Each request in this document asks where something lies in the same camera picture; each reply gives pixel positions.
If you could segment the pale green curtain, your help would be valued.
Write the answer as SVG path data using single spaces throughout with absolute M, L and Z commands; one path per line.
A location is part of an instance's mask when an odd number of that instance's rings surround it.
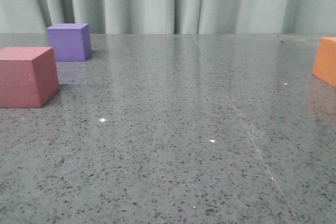
M 335 0 L 1 0 L 2 33 L 334 34 Z

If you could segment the orange foam cube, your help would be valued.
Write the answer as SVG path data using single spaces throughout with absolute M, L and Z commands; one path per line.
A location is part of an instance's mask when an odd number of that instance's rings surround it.
M 336 86 L 336 42 L 335 37 L 321 37 L 312 74 Z

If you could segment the purple foam cube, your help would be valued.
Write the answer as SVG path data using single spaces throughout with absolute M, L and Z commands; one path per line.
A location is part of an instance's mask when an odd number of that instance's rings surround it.
M 92 54 L 89 24 L 56 24 L 47 28 L 47 36 L 57 61 L 86 61 Z

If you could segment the red foam cube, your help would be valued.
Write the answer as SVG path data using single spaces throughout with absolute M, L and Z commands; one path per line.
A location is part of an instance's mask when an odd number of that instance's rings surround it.
M 53 48 L 1 49 L 1 108 L 41 108 L 58 90 Z

